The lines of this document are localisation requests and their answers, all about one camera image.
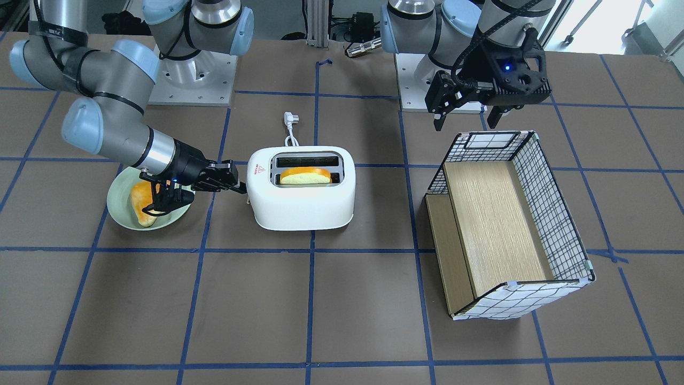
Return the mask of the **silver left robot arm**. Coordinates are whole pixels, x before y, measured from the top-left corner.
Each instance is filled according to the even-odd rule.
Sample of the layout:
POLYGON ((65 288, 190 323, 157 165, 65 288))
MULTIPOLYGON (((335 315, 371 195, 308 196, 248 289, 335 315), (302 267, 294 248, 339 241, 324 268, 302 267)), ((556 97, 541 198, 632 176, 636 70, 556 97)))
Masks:
POLYGON ((496 127, 513 109, 544 102, 552 88, 538 27, 553 1, 389 1, 380 36, 389 53, 425 54, 437 67, 424 103, 441 130, 447 114, 477 102, 496 127))

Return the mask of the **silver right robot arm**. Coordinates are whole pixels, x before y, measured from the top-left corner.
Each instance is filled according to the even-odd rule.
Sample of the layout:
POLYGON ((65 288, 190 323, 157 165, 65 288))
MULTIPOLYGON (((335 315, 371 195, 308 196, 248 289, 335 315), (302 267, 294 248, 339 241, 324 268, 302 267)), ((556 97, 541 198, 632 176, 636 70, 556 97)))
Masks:
POLYGON ((190 205, 195 192, 247 193, 230 160, 202 151, 142 121, 162 61, 212 52, 242 56, 253 39, 254 14, 240 1, 144 1, 143 14, 159 53, 123 39, 108 52, 88 46, 83 1, 34 1, 29 39, 9 60, 25 82, 77 94, 62 122, 64 141, 139 170, 151 202, 139 211, 165 216, 190 205))

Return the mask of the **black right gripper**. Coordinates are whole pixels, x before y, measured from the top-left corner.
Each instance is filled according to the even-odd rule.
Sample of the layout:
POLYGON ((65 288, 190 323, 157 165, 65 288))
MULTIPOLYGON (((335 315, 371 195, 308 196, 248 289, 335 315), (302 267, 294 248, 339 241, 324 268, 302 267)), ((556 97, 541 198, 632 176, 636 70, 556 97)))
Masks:
MULTIPOLYGON (((239 178, 232 160, 215 163, 207 160, 202 151, 181 141, 174 141, 173 161, 168 166, 168 179, 190 186, 193 191, 220 192, 232 190, 247 193, 247 185, 239 178)), ((152 203, 144 206, 142 212, 151 216, 166 216, 195 200, 195 193, 182 187, 159 182, 151 183, 152 203)))

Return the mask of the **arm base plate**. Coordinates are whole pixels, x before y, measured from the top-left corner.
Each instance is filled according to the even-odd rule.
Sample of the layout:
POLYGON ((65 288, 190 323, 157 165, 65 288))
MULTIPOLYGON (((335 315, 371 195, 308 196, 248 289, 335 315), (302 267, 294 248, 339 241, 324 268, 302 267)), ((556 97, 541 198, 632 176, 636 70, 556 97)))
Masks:
POLYGON ((201 51, 185 61, 161 61, 150 105, 229 107, 238 57, 201 51))
POLYGON ((427 112, 425 96, 435 73, 442 68, 426 54, 395 54, 401 109, 404 112, 427 112))

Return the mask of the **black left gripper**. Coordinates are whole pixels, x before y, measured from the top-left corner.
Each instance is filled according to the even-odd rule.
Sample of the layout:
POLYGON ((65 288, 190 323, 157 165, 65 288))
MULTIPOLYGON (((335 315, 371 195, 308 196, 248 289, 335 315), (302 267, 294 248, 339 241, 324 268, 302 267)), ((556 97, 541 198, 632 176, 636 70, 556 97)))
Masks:
POLYGON ((503 116, 524 105, 544 102, 551 93, 545 52, 534 27, 524 31, 519 47, 504 47, 485 40, 465 59, 458 75, 437 71, 425 95, 434 128, 442 130, 446 116, 468 102, 491 106, 489 129, 503 116))

